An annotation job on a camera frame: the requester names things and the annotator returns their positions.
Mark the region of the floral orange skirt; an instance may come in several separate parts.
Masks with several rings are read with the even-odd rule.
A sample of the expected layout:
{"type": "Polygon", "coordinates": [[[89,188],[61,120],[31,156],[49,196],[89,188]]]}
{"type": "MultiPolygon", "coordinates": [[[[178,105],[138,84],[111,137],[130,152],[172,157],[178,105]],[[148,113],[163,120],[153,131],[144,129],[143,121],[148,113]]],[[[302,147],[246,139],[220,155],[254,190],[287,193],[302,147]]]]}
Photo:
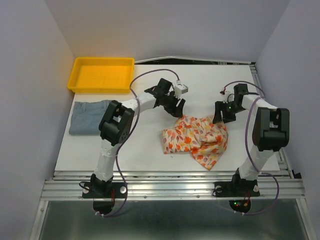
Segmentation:
{"type": "Polygon", "coordinates": [[[162,130],[164,154],[190,153],[210,171],[227,150],[229,134],[225,124],[213,123],[213,116],[202,118],[183,115],[173,127],[162,130]]]}

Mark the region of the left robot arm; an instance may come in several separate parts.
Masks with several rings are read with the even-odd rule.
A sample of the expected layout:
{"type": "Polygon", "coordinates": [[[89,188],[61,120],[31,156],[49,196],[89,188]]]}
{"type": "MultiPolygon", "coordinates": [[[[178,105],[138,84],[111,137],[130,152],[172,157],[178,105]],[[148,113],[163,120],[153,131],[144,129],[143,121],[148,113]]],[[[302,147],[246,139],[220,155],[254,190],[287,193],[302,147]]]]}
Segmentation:
{"type": "Polygon", "coordinates": [[[126,142],[134,129],[133,120],[138,120],[142,112],[159,106],[171,116],[181,118],[186,102],[182,95],[188,90],[184,84],[173,85],[172,82],[161,78],[157,85],[146,89],[133,99],[123,102],[113,100],[109,103],[98,126],[101,148],[97,167],[89,182],[79,183],[84,199],[110,198],[115,194],[115,188],[112,186],[114,165],[120,146],[126,142]]]}

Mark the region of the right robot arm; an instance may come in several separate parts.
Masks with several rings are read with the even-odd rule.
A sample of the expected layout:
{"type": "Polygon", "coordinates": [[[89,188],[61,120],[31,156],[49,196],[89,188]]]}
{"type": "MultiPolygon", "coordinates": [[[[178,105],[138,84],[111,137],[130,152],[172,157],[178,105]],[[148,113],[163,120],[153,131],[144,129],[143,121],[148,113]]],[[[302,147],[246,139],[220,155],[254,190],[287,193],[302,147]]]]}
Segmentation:
{"type": "Polygon", "coordinates": [[[269,104],[256,92],[250,92],[248,85],[238,83],[233,92],[223,89],[222,101],[215,102],[213,123],[231,123],[236,114],[248,110],[254,116],[252,129],[253,146],[249,148],[248,137],[244,138],[247,158],[237,168],[231,181],[214,183],[213,195],[218,198],[258,197],[258,177],[269,158],[286,147],[290,139],[290,111],[269,104]]]}

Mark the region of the folded light blue skirt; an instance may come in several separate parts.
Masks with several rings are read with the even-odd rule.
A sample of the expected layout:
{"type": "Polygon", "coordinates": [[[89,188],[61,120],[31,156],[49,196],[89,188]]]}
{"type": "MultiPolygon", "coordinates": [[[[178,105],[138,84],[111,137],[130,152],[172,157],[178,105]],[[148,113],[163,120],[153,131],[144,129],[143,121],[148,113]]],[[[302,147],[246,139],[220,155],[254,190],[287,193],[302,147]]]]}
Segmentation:
{"type": "Polygon", "coordinates": [[[99,125],[110,102],[110,100],[98,102],[75,101],[68,133],[72,136],[99,135],[99,125]]]}

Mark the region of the yellow plastic tray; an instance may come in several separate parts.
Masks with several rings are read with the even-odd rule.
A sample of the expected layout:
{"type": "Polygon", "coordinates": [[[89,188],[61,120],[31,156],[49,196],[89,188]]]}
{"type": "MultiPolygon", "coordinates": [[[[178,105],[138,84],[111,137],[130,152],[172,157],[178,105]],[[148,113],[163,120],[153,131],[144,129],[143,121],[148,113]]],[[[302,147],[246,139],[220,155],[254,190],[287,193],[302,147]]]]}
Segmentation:
{"type": "Polygon", "coordinates": [[[67,88],[78,94],[128,94],[134,66],[130,57],[77,57],[67,88]]]}

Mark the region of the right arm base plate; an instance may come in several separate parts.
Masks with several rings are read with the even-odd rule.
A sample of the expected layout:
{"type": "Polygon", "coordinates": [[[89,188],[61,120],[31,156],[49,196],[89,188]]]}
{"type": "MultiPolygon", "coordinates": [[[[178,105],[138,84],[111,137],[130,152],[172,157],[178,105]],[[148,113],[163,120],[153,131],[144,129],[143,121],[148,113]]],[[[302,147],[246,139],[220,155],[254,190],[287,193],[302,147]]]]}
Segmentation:
{"type": "Polygon", "coordinates": [[[217,181],[214,183],[215,196],[218,198],[259,197],[260,190],[257,181],[232,183],[231,181],[217,181]]]}

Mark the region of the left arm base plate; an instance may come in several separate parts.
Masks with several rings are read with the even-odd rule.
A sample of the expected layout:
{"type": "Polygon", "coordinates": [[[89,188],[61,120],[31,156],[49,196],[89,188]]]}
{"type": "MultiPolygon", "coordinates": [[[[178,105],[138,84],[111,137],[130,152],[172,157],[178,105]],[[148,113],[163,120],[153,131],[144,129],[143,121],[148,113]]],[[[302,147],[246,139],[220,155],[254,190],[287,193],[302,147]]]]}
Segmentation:
{"type": "Polygon", "coordinates": [[[123,182],[115,182],[111,184],[110,190],[105,192],[94,189],[90,182],[82,181],[79,183],[82,188],[83,199],[124,199],[128,193],[123,182]]]}

